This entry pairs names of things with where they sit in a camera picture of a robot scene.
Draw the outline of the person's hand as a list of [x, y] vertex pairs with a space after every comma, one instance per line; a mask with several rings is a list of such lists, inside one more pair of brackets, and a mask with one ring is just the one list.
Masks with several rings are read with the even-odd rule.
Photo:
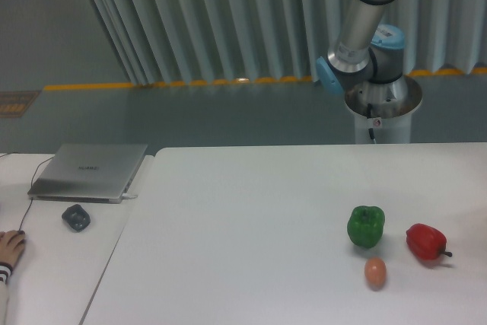
[[25, 248], [25, 241], [22, 245], [15, 244], [15, 237], [18, 232], [16, 230], [1, 232], [1, 262], [10, 264], [12, 268], [15, 268]]

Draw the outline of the striped sleeve forearm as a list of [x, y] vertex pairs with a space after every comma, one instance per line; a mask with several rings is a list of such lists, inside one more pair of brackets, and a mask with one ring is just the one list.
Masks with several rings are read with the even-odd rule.
[[5, 324], [6, 310], [9, 299], [8, 280], [12, 273], [12, 266], [10, 264], [1, 262], [0, 277], [1, 277], [1, 293], [0, 293], [0, 321], [1, 325]]

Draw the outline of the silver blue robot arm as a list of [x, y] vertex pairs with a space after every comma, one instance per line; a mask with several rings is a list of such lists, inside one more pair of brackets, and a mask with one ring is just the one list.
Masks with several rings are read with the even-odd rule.
[[342, 94], [363, 81], [389, 84], [403, 76], [402, 40], [392, 46], [372, 40], [386, 6], [395, 0], [352, 0], [339, 37], [316, 61], [321, 84]]

